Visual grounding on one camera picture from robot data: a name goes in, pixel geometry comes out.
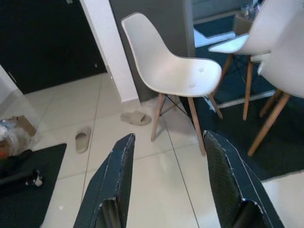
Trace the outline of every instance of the slipper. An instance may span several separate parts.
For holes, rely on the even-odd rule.
[[[134,111],[132,113],[123,113],[120,119],[132,125],[144,126],[151,122],[152,118],[145,113]]]
[[[78,131],[75,137],[77,153],[84,153],[87,150],[89,146],[90,135],[91,135],[90,127],[84,127],[83,129]]]

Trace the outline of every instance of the dark door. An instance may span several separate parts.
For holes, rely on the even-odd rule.
[[[79,0],[0,0],[0,64],[25,94],[106,72]]]

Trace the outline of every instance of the white plastic chair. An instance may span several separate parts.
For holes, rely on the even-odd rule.
[[[254,154],[290,95],[304,98],[304,11],[298,13],[286,27],[271,53],[261,63],[259,73],[277,88],[261,110],[260,116],[264,116],[273,102],[281,94],[282,96],[250,147],[249,156]]]
[[[155,139],[164,95],[188,98],[194,126],[199,138],[199,147],[205,154],[200,125],[193,97],[208,96],[217,114],[222,118],[211,92],[219,83],[220,65],[209,59],[178,57],[164,44],[154,25],[141,13],[134,13],[122,20],[138,73],[151,90],[159,93],[155,123],[151,141]]]
[[[303,4],[303,0],[265,0],[252,24],[249,34],[244,34],[233,40],[210,47],[209,51],[211,52],[230,54],[223,67],[221,80],[227,73],[234,54],[251,56],[269,53],[283,33],[286,25],[296,13],[303,9]],[[246,120],[248,112],[252,70],[253,64],[249,59],[243,111],[244,120]],[[215,96],[218,88],[219,85],[213,92],[213,96]]]

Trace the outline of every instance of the white wall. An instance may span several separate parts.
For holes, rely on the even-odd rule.
[[[138,99],[116,22],[108,0],[80,0],[122,102]]]
[[[9,75],[5,72],[0,65],[0,104],[8,97],[10,93],[14,92],[16,95],[20,95],[21,92],[11,80]]]

